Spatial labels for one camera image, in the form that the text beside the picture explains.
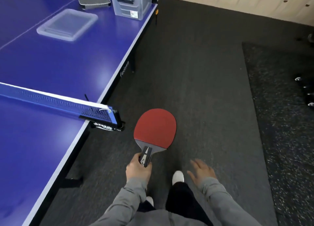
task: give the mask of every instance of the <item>table tennis table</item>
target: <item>table tennis table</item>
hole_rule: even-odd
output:
[[[92,102],[106,102],[154,15],[115,16],[88,10],[97,22],[74,42],[40,36],[36,28],[78,0],[0,0],[0,82]],[[90,122],[0,96],[0,225],[41,221],[89,134]]]

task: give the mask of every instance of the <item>blue table surface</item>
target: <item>blue table surface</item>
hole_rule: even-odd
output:
[[[142,21],[88,11],[99,19],[73,43],[37,34],[66,8],[80,10],[77,0],[0,0],[0,82],[97,102],[155,5]],[[84,121],[2,96],[0,112],[0,225],[20,226]]]

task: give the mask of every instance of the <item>gray jacket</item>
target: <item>gray jacket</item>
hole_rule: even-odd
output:
[[[223,226],[261,226],[233,200],[217,179],[206,178],[199,189]],[[145,192],[146,183],[143,180],[130,179],[104,215],[90,226],[204,226],[201,221],[184,218],[163,209],[136,212],[139,203],[146,200]]]

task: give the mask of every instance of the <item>table tennis paddle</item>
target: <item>table tennis paddle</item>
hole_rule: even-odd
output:
[[[143,113],[134,129],[134,139],[142,149],[139,162],[147,167],[154,153],[168,149],[175,132],[176,121],[170,112],[155,108]]]

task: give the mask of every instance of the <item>white label sticker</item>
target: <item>white label sticker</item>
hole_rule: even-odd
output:
[[[131,17],[133,18],[139,18],[138,14],[136,11],[130,11],[131,12]]]

